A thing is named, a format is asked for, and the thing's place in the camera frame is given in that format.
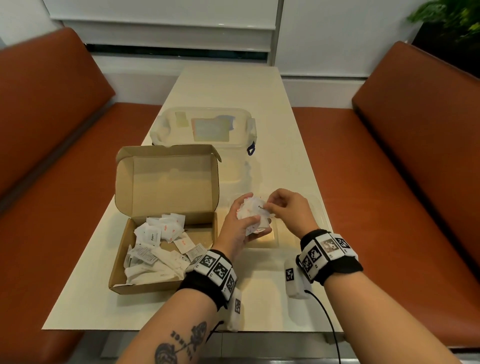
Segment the person's left hand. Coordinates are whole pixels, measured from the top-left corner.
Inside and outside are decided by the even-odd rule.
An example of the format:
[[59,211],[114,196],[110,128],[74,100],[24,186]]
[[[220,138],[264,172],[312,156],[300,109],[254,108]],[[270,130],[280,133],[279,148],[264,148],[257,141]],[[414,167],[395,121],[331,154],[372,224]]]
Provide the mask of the person's left hand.
[[259,234],[250,234],[245,236],[247,227],[256,224],[260,221],[260,216],[250,216],[249,218],[243,218],[241,220],[237,219],[237,210],[243,204],[243,200],[248,197],[252,197],[253,193],[244,194],[237,198],[232,206],[230,211],[225,217],[223,222],[222,230],[214,244],[212,249],[217,249],[230,259],[231,262],[235,260],[237,255],[243,249],[245,243],[251,242],[252,240],[261,238],[272,232],[272,228],[267,228]]

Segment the orange booth seat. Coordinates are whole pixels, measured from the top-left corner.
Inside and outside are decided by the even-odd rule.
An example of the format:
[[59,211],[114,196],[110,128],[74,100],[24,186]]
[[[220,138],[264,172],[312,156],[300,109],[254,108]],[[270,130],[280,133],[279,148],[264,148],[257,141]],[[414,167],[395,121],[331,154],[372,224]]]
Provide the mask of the orange booth seat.
[[115,156],[159,105],[115,92],[69,28],[0,51],[0,362],[65,362],[82,332],[42,330],[114,195]]
[[333,230],[450,347],[480,347],[479,100],[480,80],[398,42],[354,110],[293,108]]

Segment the stack of packets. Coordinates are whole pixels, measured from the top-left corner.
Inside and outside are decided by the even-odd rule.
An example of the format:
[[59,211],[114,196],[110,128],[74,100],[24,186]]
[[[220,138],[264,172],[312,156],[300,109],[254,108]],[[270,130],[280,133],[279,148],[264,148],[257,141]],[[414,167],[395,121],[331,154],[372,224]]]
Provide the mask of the stack of packets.
[[270,213],[264,209],[264,205],[265,201],[255,196],[243,200],[243,204],[241,204],[240,208],[237,210],[237,219],[240,220],[242,218],[260,215],[260,222],[247,227],[245,236],[249,236],[253,233],[258,234],[270,227],[270,223],[268,222]]
[[[128,247],[123,263],[127,284],[148,284],[183,279],[185,269],[197,256],[206,253],[203,245],[195,245],[184,229],[185,216],[162,215],[147,218],[135,229],[135,247]],[[177,251],[160,247],[160,241],[174,243]]]

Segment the cardboard box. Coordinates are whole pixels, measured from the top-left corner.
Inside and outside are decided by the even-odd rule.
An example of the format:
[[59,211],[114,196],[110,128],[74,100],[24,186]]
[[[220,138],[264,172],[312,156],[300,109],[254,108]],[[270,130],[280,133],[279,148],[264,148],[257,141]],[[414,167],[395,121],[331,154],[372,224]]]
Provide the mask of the cardboard box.
[[[174,290],[180,280],[126,285],[123,262],[128,246],[135,246],[133,231],[147,217],[185,215],[185,230],[195,244],[209,249],[217,236],[218,162],[211,145],[127,146],[117,154],[115,204],[130,217],[125,226],[108,287],[119,294]],[[163,249],[177,250],[162,241]]]

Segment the hand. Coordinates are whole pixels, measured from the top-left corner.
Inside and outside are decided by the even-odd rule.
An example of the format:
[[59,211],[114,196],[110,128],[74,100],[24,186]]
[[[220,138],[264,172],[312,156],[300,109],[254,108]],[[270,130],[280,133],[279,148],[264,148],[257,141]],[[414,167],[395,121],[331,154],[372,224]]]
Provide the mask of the hand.
[[307,199],[296,192],[279,188],[268,197],[264,208],[282,219],[299,239],[318,229]]
[[243,204],[243,200],[252,197],[253,193],[244,194],[243,196],[237,198],[232,206],[230,211],[225,217],[223,222],[222,230],[212,247],[221,251],[227,256],[228,259],[233,263],[237,255],[243,249],[245,243],[251,242],[252,240],[258,239],[266,234],[272,232],[271,228],[265,229],[259,234],[250,234],[245,236],[247,227],[254,225],[260,221],[260,216],[250,216],[249,218],[243,218],[241,220],[237,219],[237,210]]

